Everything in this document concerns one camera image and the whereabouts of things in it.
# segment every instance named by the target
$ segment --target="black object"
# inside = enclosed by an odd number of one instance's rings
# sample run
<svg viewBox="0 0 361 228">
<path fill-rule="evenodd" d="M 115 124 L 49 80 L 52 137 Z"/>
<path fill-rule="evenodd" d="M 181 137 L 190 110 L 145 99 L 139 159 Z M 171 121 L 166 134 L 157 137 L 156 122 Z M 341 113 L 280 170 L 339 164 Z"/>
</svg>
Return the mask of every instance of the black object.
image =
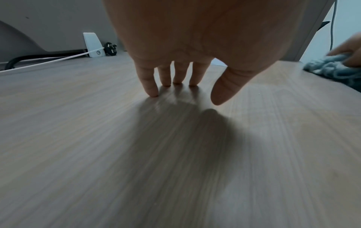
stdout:
<svg viewBox="0 0 361 228">
<path fill-rule="evenodd" d="M 117 54 L 117 49 L 116 49 L 117 45 L 116 44 L 112 44 L 110 42 L 107 42 L 104 45 L 104 51 L 105 53 L 107 53 L 110 56 L 114 56 Z"/>
<path fill-rule="evenodd" d="M 321 26 L 317 29 L 317 31 L 325 27 L 325 25 L 327 25 L 328 23 L 330 23 L 330 21 L 323 21 Z"/>
<path fill-rule="evenodd" d="M 42 58 L 57 58 L 57 57 L 67 57 L 67 56 L 72 56 L 72 55 L 76 55 L 76 54 L 81 54 L 84 52 L 78 52 L 78 53 L 62 53 L 62 54 L 36 54 L 36 55 L 31 55 L 31 56 L 20 56 L 17 58 L 14 58 L 12 60 L 10 60 L 6 66 L 4 70 L 8 70 L 8 69 L 14 69 L 15 64 L 17 64 L 20 61 L 23 60 L 28 60 L 28 59 L 42 59 Z"/>
</svg>

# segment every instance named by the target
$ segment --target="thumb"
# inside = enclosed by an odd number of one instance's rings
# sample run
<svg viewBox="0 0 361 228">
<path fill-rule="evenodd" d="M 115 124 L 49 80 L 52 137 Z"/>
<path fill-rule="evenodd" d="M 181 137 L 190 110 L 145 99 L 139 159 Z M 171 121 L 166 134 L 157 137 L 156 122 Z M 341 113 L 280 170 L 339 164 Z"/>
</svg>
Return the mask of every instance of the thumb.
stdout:
<svg viewBox="0 0 361 228">
<path fill-rule="evenodd" d="M 343 62 L 348 67 L 361 67 L 361 48 L 355 51 L 348 59 Z"/>
<path fill-rule="evenodd" d="M 227 67 L 213 86 L 211 92 L 212 103 L 220 105 L 231 99 L 256 74 L 256 72 L 240 71 Z"/>
</svg>

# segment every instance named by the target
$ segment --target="light wood desk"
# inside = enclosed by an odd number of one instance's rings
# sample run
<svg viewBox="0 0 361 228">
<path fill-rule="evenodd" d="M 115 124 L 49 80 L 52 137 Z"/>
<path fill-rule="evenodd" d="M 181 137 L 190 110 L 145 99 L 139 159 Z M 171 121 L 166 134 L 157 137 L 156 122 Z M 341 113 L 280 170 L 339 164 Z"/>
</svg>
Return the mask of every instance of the light wood desk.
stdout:
<svg viewBox="0 0 361 228">
<path fill-rule="evenodd" d="M 361 93 L 301 68 L 217 107 L 221 66 L 159 98 L 126 53 L 0 77 L 0 227 L 361 227 Z"/>
</svg>

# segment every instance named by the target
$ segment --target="white cable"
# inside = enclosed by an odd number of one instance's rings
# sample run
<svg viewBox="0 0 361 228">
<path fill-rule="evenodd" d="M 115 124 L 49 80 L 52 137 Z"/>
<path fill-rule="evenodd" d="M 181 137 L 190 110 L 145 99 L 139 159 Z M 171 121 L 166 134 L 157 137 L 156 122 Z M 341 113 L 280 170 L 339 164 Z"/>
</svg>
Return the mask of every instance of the white cable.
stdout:
<svg viewBox="0 0 361 228">
<path fill-rule="evenodd" d="M 330 45 L 330 51 L 334 47 L 334 24 L 335 24 L 336 11 L 337 11 L 337 0 L 335 0 L 334 14 L 332 15 L 332 21 L 331 21 L 331 45 Z"/>
<path fill-rule="evenodd" d="M 43 63 L 38 63 L 38 64 L 30 65 L 30 66 L 22 66 L 22 67 L 18 67 L 18 68 L 14 68 L 14 69 L 8 69 L 8 70 L 5 70 L 5 71 L 0 71 L 0 74 L 3 73 L 3 72 L 14 71 L 14 70 L 17 70 L 17 69 L 24 69 L 24 68 L 28 68 L 28 67 L 32 67 L 32 66 L 39 66 L 39 65 L 43 65 L 43 64 L 59 62 L 59 61 L 62 61 L 62 60 L 66 60 L 66 59 L 71 59 L 71 58 L 83 56 L 83 55 L 89 54 L 89 53 L 91 53 L 91 52 L 99 51 L 99 50 L 103 50 L 103 49 L 104 49 L 104 48 L 102 47 L 102 48 L 99 48 L 99 49 L 95 49 L 95 50 L 88 51 L 88 52 L 81 53 L 81 54 L 76 54 L 76 55 L 73 55 L 73 56 L 68 56 L 68 57 L 61 58 L 61 59 L 55 59 L 55 60 L 52 60 L 52 61 L 43 62 Z"/>
</svg>

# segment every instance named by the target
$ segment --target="skin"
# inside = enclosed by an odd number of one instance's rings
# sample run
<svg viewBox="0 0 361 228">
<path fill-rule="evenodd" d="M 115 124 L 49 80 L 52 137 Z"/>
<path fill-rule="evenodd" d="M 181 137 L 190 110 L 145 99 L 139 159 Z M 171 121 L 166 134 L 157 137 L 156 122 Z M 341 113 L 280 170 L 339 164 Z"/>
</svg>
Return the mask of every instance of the skin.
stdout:
<svg viewBox="0 0 361 228">
<path fill-rule="evenodd" d="M 345 53 L 351 53 L 351 56 L 343 62 L 345 66 L 361 67 L 361 32 L 354 34 L 340 46 L 331 50 L 327 55 L 335 56 Z"/>
<path fill-rule="evenodd" d="M 220 105 L 288 50 L 307 0 L 104 0 L 114 28 L 133 58 L 145 92 L 158 96 L 154 68 L 163 86 L 189 86 L 203 78 L 212 59 L 228 67 L 211 100 Z"/>
</svg>

